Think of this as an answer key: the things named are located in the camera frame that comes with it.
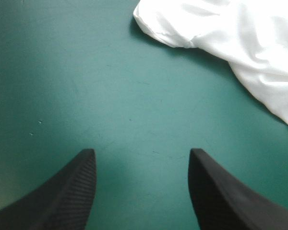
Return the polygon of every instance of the green floor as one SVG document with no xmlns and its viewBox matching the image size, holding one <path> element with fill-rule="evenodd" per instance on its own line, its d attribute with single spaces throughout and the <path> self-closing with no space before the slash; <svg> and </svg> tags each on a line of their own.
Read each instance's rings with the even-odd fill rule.
<svg viewBox="0 0 288 230">
<path fill-rule="evenodd" d="M 198 230 L 192 147 L 288 208 L 288 126 L 227 62 L 144 35 L 136 3 L 0 0 L 0 208 L 88 147 L 87 229 Z"/>
</svg>

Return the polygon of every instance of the white towel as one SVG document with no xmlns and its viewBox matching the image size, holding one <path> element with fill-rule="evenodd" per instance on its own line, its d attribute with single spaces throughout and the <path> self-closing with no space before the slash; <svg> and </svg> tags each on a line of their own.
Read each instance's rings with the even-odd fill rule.
<svg viewBox="0 0 288 230">
<path fill-rule="evenodd" d="M 168 46 L 227 60 L 249 92 L 288 124 L 288 0 L 141 0 L 133 15 Z"/>
</svg>

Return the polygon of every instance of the white fabric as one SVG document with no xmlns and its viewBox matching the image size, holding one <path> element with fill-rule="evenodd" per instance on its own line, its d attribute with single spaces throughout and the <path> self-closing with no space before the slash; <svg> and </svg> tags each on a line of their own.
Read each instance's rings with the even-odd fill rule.
<svg viewBox="0 0 288 230">
<path fill-rule="evenodd" d="M 141 0 L 133 15 L 168 46 L 227 60 L 251 94 L 288 124 L 288 0 Z"/>
</svg>

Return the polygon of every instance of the teal floor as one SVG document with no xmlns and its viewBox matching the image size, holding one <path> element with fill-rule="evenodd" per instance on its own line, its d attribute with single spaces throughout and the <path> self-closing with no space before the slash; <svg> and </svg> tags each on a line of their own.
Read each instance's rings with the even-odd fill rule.
<svg viewBox="0 0 288 230">
<path fill-rule="evenodd" d="M 0 0 L 0 208 L 94 148 L 86 229 L 198 230 L 192 147 L 288 208 L 288 126 L 227 62 L 144 35 L 136 4 Z"/>
</svg>

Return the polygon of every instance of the white cloth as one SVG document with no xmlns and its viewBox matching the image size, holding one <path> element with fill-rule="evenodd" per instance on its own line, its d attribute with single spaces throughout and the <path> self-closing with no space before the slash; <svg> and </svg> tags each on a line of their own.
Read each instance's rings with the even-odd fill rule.
<svg viewBox="0 0 288 230">
<path fill-rule="evenodd" d="M 288 0 L 141 0 L 133 15 L 168 46 L 227 60 L 250 93 L 288 124 Z"/>
</svg>

